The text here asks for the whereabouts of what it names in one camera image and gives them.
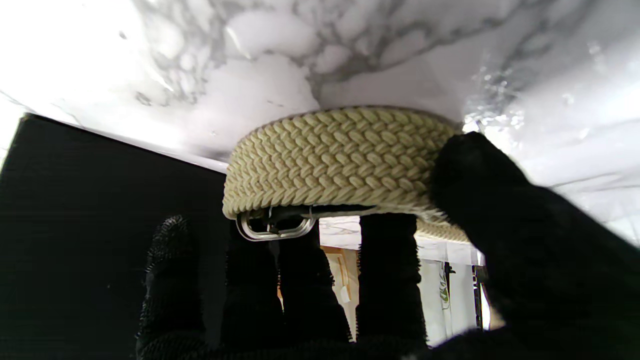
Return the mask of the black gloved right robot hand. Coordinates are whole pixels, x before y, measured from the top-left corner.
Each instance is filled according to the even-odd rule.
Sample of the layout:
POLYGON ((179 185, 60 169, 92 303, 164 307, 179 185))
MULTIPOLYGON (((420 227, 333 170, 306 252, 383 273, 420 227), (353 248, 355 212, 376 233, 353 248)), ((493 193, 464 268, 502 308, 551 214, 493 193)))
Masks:
POLYGON ((451 137, 430 180, 437 208, 486 258, 498 329, 430 347, 413 214, 359 219, 358 333, 333 291, 320 229, 253 242, 230 224, 221 339, 201 312, 197 241, 182 216, 147 255, 138 360, 637 360, 639 249, 567 199, 530 183, 483 134, 451 137))

